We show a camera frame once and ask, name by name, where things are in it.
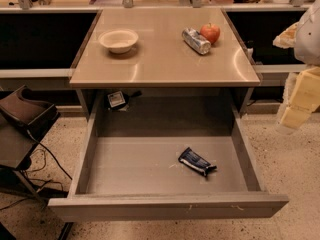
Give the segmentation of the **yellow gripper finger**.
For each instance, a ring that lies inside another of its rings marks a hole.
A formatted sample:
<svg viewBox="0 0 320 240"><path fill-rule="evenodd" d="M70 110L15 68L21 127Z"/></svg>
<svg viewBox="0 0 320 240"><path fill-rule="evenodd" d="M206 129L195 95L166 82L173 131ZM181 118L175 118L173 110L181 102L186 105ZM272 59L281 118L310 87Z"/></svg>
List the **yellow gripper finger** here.
<svg viewBox="0 0 320 240"><path fill-rule="evenodd" d="M295 36L297 26L298 23L294 23L286 30L284 30L281 34L276 36L273 40L273 45L282 49L293 48L296 42Z"/></svg>
<svg viewBox="0 0 320 240"><path fill-rule="evenodd" d="M290 73L279 107L279 127L296 130L320 107L320 67Z"/></svg>

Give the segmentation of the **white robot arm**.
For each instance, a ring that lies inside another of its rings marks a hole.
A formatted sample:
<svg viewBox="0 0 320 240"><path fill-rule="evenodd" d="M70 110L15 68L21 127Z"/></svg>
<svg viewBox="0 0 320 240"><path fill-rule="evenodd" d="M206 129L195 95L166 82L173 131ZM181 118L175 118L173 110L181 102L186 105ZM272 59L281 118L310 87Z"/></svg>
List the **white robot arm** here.
<svg viewBox="0 0 320 240"><path fill-rule="evenodd" d="M292 134L320 107L320 0L278 35L273 45L293 48L295 58L306 65L300 73L288 75L277 112L277 131Z"/></svg>

